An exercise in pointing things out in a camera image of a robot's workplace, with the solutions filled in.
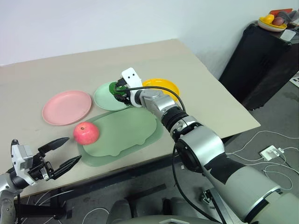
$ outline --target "pink plate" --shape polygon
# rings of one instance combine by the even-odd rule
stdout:
[[[53,96],[43,107],[43,119],[51,125],[69,125],[81,120],[90,110],[92,99],[83,91],[72,90]]]

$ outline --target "white wall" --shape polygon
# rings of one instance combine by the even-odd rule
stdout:
[[[298,0],[0,0],[0,65],[179,38],[219,78],[244,28]]]

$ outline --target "green object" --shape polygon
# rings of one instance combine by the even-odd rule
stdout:
[[[109,85],[109,91],[110,93],[114,96],[115,94],[119,94],[119,95],[125,95],[126,93],[124,91],[119,92],[119,91],[115,91],[115,90],[125,90],[126,87],[125,86],[119,86],[119,87],[115,87],[116,82],[112,82]]]
[[[93,117],[87,121],[89,122],[94,122],[94,121],[97,121],[98,119],[100,118],[103,118],[105,116],[108,116],[110,114],[114,114],[114,113],[119,113],[119,112],[108,112],[108,113],[105,113],[105,114],[102,114],[102,115],[99,115],[99,116],[96,116],[96,117]],[[131,146],[127,149],[124,149],[122,151],[120,151],[119,155],[117,156],[111,156],[111,155],[104,155],[104,156],[92,156],[90,154],[88,154],[82,145],[79,145],[78,144],[78,150],[79,152],[81,153],[82,155],[82,161],[88,165],[88,166],[91,166],[91,167],[98,167],[98,166],[102,166],[102,165],[105,165],[105,164],[108,164],[110,162],[113,162],[115,160],[118,160],[126,155],[129,155],[130,153],[133,153],[133,152],[136,152],[138,151],[139,149],[142,149],[154,142],[156,142],[157,140],[159,140],[161,137],[162,137],[162,134],[163,134],[163,131],[164,131],[164,128],[161,124],[161,122],[157,119],[155,119],[155,122],[156,122],[156,129],[155,131],[153,132],[153,134],[151,136],[149,136],[145,142],[142,144],[142,145],[134,145],[134,146]]]
[[[97,106],[108,111],[119,111],[128,107],[122,102],[117,101],[109,91],[110,84],[113,82],[101,85],[93,95],[93,100]]]

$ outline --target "gray floor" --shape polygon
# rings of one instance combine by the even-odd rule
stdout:
[[[299,136],[299,88],[291,83],[287,83],[263,108],[251,112],[252,115],[261,123],[260,128],[247,131],[239,135],[227,147],[226,152],[233,152],[240,149],[257,131],[269,130],[279,132],[290,137]],[[276,147],[299,147],[299,140],[290,140],[272,133],[258,134],[248,146],[239,153],[247,159],[259,158],[258,152],[274,145]],[[287,162],[296,170],[299,170],[299,152],[295,149],[285,151]],[[239,158],[231,156],[237,161],[251,164]],[[275,158],[273,162],[282,163],[280,158]],[[266,164],[255,165],[254,167],[261,171]],[[269,170],[279,171],[288,175],[293,181],[293,189],[289,190],[299,197],[299,178],[293,171],[283,167],[271,167]],[[202,190],[212,187],[210,182],[202,175],[192,173],[182,169],[181,164],[177,164],[177,173],[179,182],[182,185],[186,195],[198,206],[217,217],[215,209],[212,206],[198,203],[199,194]],[[290,187],[289,181],[282,175],[269,174],[270,178],[276,181],[284,188]],[[171,167],[166,167],[132,180],[120,182],[118,184],[94,191],[90,194],[79,196],[67,202],[68,209],[73,209],[72,219],[62,219],[63,224],[80,224],[85,214],[97,207],[111,209],[116,200],[123,199],[137,192],[142,192],[152,187],[165,184],[166,189],[157,193],[145,196],[135,201],[136,213],[138,216],[160,214],[162,210],[162,199],[180,196],[177,188],[174,186]],[[105,211],[97,210],[91,213],[85,220],[85,224],[105,224],[107,214]],[[25,223],[42,224],[48,219],[28,219]],[[49,224],[57,224],[58,221],[51,220]]]

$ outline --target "electrical outlet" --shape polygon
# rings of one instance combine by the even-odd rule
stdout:
[[[270,161],[276,157],[279,157],[281,153],[284,153],[284,151],[281,148],[276,148],[275,146],[269,146],[263,151],[261,151],[260,155],[263,157],[265,161]]]

